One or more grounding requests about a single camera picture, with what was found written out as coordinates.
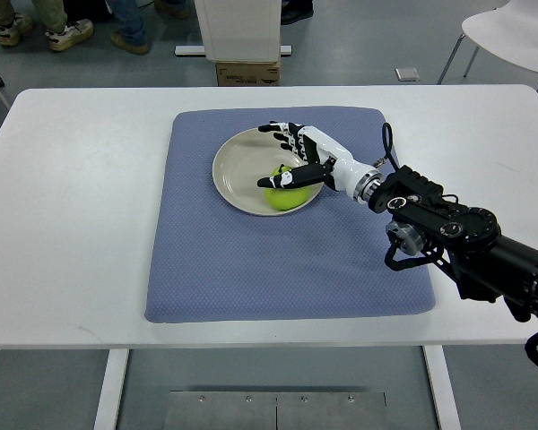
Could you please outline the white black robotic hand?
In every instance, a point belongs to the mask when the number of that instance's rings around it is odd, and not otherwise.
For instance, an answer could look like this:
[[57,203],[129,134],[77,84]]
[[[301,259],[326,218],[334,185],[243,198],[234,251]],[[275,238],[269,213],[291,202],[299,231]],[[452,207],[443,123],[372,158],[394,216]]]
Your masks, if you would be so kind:
[[314,126],[270,123],[258,130],[272,132],[284,150],[305,162],[301,167],[259,179],[259,187],[289,190],[323,183],[364,204],[381,184],[382,175],[376,168],[355,160],[338,141]]

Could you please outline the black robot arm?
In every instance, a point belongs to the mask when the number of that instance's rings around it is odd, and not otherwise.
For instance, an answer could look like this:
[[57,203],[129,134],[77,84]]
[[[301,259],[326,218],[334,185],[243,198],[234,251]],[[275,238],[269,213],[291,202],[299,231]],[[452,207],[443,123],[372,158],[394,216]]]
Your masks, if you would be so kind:
[[[382,126],[382,142],[394,171],[370,181],[360,195],[375,213],[392,216],[386,266],[402,271],[433,263],[462,299],[493,303],[503,297],[517,321],[538,318],[538,250],[503,236],[491,211],[465,206],[441,185],[398,166],[390,124]],[[538,332],[525,343],[525,353],[538,367]]]

